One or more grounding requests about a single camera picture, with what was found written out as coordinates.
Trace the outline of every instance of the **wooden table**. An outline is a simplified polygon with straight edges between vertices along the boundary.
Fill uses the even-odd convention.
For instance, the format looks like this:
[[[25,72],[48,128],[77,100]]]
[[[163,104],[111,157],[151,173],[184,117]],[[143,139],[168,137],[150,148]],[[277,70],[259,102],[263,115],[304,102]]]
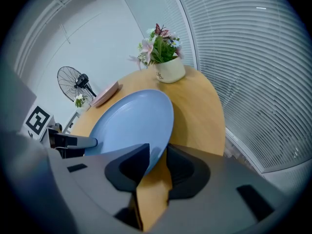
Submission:
[[[159,82],[153,68],[125,76],[118,81],[120,90],[102,106],[91,107],[85,112],[71,134],[89,136],[98,119],[115,102],[138,90],[159,89],[170,98],[174,108],[174,127],[169,142],[222,156],[225,124],[219,97],[203,74],[189,66],[185,69],[185,77],[172,84]],[[171,188],[164,153],[136,190],[144,231],[149,230],[166,210]]]

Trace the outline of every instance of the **electric fan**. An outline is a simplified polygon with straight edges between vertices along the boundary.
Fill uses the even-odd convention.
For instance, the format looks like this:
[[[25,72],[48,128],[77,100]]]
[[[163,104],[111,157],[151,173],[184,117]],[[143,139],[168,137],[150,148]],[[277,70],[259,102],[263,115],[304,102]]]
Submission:
[[[74,101],[75,97],[80,94],[85,96],[89,103],[96,97],[89,84],[87,75],[81,74],[72,67],[65,66],[58,70],[58,84],[63,94],[71,101]]]

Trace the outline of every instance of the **white blinds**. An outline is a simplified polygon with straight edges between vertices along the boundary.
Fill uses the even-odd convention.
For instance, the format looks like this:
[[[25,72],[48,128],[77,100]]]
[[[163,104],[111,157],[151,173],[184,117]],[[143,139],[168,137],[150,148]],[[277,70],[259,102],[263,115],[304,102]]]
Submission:
[[[176,32],[182,42],[183,63],[195,67],[190,40],[176,0],[125,0],[144,37],[147,29],[163,24]]]
[[[198,67],[262,172],[312,157],[311,39],[286,0],[181,0]]]

